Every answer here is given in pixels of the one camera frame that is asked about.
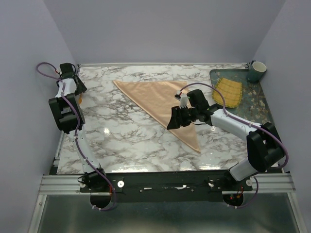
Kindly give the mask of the peach cloth napkin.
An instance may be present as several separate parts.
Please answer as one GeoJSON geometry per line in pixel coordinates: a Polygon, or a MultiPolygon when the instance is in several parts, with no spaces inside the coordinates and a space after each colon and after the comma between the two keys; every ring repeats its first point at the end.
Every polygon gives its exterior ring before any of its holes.
{"type": "MultiPolygon", "coordinates": [[[[174,95],[187,85],[185,81],[122,82],[114,85],[165,129],[171,119],[171,108],[179,106],[174,95]]],[[[197,153],[201,153],[194,125],[169,130],[171,134],[197,153]]]]}

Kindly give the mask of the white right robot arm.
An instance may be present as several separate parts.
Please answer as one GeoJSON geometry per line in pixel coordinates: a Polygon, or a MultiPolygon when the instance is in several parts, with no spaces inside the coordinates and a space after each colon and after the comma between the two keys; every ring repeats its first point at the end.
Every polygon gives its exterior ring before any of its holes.
{"type": "Polygon", "coordinates": [[[209,126],[221,128],[246,142],[247,158],[230,168],[229,175],[223,179],[227,189],[235,190],[241,185],[241,180],[257,172],[265,172],[285,156],[277,130],[272,123],[250,123],[241,117],[226,113],[215,104],[209,105],[199,89],[187,94],[177,92],[175,97],[180,104],[172,107],[167,130],[187,127],[198,120],[209,126]]]}

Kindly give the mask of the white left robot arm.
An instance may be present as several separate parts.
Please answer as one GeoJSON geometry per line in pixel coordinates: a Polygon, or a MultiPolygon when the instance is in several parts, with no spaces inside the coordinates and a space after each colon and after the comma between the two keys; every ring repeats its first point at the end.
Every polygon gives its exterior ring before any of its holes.
{"type": "Polygon", "coordinates": [[[60,65],[57,85],[58,93],[49,100],[56,125],[72,141],[82,164],[85,183],[91,182],[96,191],[102,192],[107,188],[108,180],[90,148],[84,128],[86,121],[79,104],[79,96],[86,92],[87,88],[71,63],[60,65]]]}

